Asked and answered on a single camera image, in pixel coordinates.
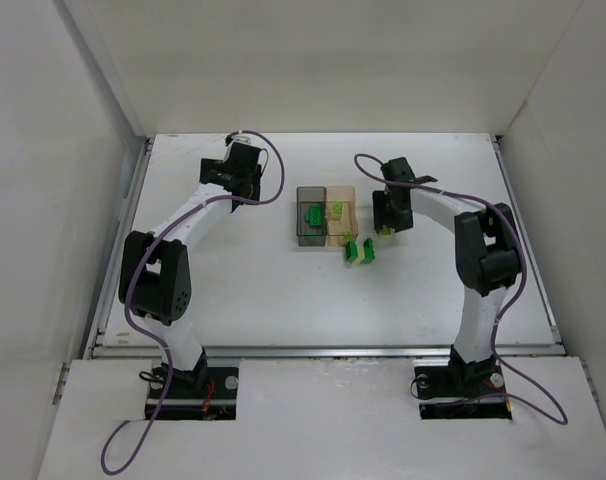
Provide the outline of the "lime lego brick edge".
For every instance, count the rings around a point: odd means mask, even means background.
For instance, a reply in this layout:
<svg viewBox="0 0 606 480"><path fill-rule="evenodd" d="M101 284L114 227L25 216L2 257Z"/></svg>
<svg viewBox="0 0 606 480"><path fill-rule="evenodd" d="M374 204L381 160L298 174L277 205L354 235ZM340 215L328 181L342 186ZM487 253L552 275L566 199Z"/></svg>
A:
<svg viewBox="0 0 606 480"><path fill-rule="evenodd" d="M378 232L378 238L382 241L391 241L395 237L395 230L390 227L382 227Z"/></svg>

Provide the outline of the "lime lego brick hollow side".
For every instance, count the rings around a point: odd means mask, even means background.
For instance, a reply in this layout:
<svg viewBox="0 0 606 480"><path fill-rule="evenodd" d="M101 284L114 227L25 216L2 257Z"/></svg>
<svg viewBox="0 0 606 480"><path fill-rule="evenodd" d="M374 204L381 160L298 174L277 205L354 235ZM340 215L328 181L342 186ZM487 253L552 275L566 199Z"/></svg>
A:
<svg viewBox="0 0 606 480"><path fill-rule="evenodd" d="M354 242L355 238L356 238L356 236L353 235L351 232L349 232L349 231L343 232L342 235L340 236L340 245L345 246L349 242Z"/></svg>

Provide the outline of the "lime lego brick studs up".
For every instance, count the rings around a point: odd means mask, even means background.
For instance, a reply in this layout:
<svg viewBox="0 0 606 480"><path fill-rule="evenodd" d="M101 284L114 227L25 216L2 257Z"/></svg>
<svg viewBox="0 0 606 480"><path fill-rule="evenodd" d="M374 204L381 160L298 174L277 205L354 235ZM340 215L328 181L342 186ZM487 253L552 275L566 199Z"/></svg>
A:
<svg viewBox="0 0 606 480"><path fill-rule="evenodd" d="M331 201L328 203L328 219L331 221L341 221L344 214L343 201Z"/></svg>

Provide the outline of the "green and lime lego stack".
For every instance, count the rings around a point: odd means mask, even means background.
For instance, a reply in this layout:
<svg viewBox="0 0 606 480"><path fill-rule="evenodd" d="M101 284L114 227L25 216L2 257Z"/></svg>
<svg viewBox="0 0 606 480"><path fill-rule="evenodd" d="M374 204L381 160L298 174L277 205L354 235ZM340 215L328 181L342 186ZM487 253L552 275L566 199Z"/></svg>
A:
<svg viewBox="0 0 606 480"><path fill-rule="evenodd" d="M349 265L368 265L375 260L374 241L367 238L362 244L349 241L344 246L344 259Z"/></svg>

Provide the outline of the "green lego plate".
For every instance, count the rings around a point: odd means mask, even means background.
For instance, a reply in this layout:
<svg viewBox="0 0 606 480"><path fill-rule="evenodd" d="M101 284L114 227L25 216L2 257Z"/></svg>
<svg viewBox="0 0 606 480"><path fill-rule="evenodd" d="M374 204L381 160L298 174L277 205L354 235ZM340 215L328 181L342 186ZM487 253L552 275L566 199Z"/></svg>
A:
<svg viewBox="0 0 606 480"><path fill-rule="evenodd" d="M321 204L310 204L304 213L304 224L309 230L319 230L325 225L324 207Z"/></svg>

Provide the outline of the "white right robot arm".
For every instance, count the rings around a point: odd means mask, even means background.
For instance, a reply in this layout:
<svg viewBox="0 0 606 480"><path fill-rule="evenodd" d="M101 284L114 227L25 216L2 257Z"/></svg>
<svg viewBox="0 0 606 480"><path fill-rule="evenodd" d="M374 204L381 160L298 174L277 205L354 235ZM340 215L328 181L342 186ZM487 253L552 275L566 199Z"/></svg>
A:
<svg viewBox="0 0 606 480"><path fill-rule="evenodd" d="M385 187L372 193L374 230L394 233L425 216L454 235L455 267L464 286L460 328L451 363L470 375L496 362L493 331L508 289L522 273L522 249L511 208L439 190L398 157L380 164Z"/></svg>

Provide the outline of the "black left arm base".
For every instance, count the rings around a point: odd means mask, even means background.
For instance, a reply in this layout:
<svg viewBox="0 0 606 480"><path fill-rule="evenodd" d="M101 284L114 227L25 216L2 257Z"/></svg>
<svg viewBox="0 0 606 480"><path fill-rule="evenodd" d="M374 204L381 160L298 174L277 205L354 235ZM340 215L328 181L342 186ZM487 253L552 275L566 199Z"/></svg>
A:
<svg viewBox="0 0 606 480"><path fill-rule="evenodd" d="M174 371L172 383L157 420L231 421L236 419L239 387L237 366L208 366L196 382L189 383Z"/></svg>

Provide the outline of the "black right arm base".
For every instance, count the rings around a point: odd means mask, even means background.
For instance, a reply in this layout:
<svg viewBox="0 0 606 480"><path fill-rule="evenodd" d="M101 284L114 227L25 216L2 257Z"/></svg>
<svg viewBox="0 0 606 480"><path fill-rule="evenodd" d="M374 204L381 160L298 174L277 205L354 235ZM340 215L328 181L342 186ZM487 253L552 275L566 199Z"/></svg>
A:
<svg viewBox="0 0 606 480"><path fill-rule="evenodd" d="M511 420L499 366L463 379L448 363L414 363L410 393L419 401L421 420Z"/></svg>

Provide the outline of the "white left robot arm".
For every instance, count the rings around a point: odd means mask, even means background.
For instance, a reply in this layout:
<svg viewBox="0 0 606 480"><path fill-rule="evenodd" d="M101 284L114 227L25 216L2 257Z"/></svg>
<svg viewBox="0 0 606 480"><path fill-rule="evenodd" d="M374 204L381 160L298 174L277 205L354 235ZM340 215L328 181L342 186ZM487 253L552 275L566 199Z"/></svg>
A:
<svg viewBox="0 0 606 480"><path fill-rule="evenodd" d="M118 297L126 322L160 344L166 365L189 375L204 354L187 316L192 296L189 254L246 199L260 200L262 149L234 140L223 159L204 158L195 192L150 231L124 243Z"/></svg>

